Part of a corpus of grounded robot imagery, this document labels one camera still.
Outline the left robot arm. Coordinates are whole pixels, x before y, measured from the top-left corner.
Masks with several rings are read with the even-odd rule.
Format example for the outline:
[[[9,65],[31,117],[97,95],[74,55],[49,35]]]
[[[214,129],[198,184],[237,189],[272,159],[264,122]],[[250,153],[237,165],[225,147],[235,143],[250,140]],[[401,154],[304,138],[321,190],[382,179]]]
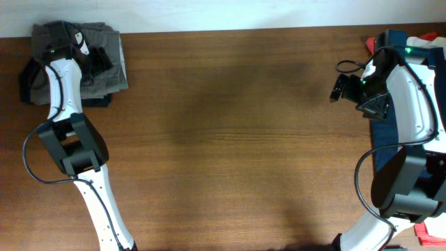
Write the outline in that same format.
[[[43,52],[50,111],[38,129],[50,157],[85,201],[101,250],[136,250],[109,182],[109,152],[83,113],[80,85],[90,77],[90,52],[82,32],[64,21],[45,25],[50,42]]]

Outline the white garment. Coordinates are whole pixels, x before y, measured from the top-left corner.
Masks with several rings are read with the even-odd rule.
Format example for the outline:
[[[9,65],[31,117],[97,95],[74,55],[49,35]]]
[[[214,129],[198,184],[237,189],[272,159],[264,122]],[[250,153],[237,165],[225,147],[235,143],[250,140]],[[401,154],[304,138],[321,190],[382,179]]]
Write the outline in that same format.
[[[443,48],[443,54],[445,54],[445,38],[444,37],[437,37],[434,40],[425,40],[422,38],[418,38],[415,36],[409,37],[406,40],[407,46],[410,47],[421,47],[424,49],[432,49],[436,47]],[[426,61],[427,56],[418,56],[418,55],[412,55],[409,56],[407,59],[407,62],[414,63],[414,64],[422,64],[424,61]]]

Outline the navy blue garment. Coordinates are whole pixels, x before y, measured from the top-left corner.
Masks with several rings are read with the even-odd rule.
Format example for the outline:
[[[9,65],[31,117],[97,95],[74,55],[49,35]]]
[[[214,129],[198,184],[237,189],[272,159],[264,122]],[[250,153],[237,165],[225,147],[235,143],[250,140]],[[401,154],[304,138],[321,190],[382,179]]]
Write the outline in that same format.
[[[376,37],[374,52],[392,48],[397,65],[387,78],[390,106],[385,121],[372,121],[376,173],[375,207],[400,202],[439,204],[445,200],[445,54],[443,48],[407,46],[404,31]],[[409,56],[427,56],[422,64]]]

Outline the black folded garment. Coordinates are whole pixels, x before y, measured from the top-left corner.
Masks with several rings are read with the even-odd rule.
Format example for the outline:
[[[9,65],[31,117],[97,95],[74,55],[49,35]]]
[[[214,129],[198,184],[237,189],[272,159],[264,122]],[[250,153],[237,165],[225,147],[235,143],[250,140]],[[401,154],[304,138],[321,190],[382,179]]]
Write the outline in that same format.
[[[20,101],[29,105],[49,104],[49,81],[41,65],[30,58],[19,74]],[[83,107],[108,107],[112,94],[99,98],[82,98]]]

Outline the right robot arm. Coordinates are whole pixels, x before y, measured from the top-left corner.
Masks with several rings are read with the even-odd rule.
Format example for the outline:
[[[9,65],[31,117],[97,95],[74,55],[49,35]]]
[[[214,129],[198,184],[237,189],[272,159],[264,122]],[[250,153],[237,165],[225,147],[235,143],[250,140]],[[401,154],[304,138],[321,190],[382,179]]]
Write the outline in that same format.
[[[399,233],[445,212],[445,57],[443,49],[385,45],[340,72],[331,101],[345,98],[364,117],[397,120],[396,150],[374,174],[365,214],[333,250],[384,250]]]

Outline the grey shorts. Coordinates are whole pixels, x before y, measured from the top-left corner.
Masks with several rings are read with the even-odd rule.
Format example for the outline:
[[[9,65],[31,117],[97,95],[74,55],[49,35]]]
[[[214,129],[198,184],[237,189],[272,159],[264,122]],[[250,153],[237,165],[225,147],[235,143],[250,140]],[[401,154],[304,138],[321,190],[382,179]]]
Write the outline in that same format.
[[[84,107],[108,107],[112,96],[128,88],[125,72],[121,34],[104,22],[67,23],[70,34],[80,35],[89,51],[91,64],[86,67],[87,76],[80,85]],[[32,105],[49,104],[49,80],[41,59],[48,48],[51,38],[49,30],[43,25],[34,25],[31,45],[33,56],[19,74],[20,101]]]

